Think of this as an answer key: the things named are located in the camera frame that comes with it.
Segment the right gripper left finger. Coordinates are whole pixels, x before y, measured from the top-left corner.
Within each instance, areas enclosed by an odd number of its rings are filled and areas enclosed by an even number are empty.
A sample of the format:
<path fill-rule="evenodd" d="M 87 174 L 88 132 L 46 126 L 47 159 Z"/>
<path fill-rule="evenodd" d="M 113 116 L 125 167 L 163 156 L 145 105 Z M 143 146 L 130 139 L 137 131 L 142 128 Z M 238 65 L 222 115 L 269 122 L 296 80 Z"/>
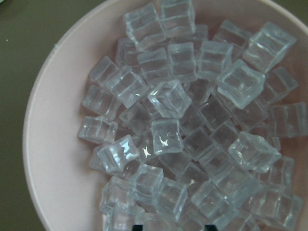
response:
<path fill-rule="evenodd" d="M 142 225 L 133 225 L 132 231 L 142 231 Z"/>

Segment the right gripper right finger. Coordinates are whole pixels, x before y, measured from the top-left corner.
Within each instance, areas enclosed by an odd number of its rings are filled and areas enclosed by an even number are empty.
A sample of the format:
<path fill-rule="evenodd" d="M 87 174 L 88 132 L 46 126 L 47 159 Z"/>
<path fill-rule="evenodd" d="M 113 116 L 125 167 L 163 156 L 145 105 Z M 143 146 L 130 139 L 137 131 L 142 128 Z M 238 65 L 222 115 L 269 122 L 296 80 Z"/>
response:
<path fill-rule="evenodd" d="M 218 231 L 216 225 L 213 224 L 207 224 L 205 225 L 205 231 Z"/>

